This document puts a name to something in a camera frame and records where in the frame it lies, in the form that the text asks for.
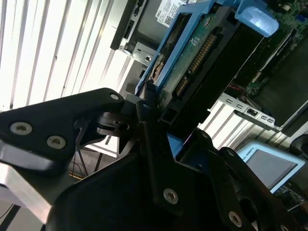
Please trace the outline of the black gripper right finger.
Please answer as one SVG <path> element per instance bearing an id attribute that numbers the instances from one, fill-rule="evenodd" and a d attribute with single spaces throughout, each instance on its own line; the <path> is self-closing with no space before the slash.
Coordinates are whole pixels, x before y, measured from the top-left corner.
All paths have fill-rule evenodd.
<path id="1" fill-rule="evenodd" d="M 196 129 L 193 163 L 211 182 L 221 222 L 231 231 L 300 231 L 255 173 L 231 148 L 217 150 L 210 136 Z"/>

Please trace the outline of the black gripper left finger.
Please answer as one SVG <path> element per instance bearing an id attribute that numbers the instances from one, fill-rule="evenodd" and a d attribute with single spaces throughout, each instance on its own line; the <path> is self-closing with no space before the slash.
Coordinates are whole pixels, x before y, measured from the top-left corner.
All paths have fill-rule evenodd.
<path id="1" fill-rule="evenodd" d="M 71 187 L 66 173 L 76 151 L 106 136 L 119 138 L 125 156 L 146 161 L 152 190 L 164 165 L 174 162 L 157 122 L 155 94 L 122 97 L 102 88 L 38 103 L 0 115 L 0 185 L 36 216 L 48 216 Z"/>

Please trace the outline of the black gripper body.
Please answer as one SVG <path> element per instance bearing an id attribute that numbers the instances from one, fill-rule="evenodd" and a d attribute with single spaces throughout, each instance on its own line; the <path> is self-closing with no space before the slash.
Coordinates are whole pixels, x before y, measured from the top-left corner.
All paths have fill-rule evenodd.
<path id="1" fill-rule="evenodd" d="M 164 165 L 152 190 L 146 161 L 133 153 L 66 189 L 46 222 L 48 231 L 241 231 L 236 197 L 200 170 Z"/>

